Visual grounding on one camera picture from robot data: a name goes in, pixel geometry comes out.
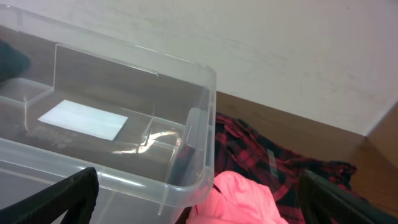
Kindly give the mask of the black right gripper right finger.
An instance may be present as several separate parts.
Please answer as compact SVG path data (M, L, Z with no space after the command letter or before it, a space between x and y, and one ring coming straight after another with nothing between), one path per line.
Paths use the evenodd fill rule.
M397 218L306 170L298 182L298 200L310 224L397 224Z

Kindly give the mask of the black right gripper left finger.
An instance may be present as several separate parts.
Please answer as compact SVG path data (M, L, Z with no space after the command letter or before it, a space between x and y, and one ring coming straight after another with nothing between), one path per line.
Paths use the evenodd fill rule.
M99 192L97 171L87 167L46 189L1 209L1 223L86 224L91 220Z

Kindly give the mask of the pink garment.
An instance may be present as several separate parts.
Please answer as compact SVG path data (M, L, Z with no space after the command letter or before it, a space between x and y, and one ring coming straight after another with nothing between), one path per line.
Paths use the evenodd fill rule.
M233 171L214 178L207 198L192 207L187 224L287 224L270 188Z

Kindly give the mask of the large black garment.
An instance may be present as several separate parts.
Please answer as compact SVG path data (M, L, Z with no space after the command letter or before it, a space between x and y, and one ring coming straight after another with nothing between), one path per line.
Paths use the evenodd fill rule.
M4 41L1 41L0 54L1 82L18 77L30 67L29 58Z

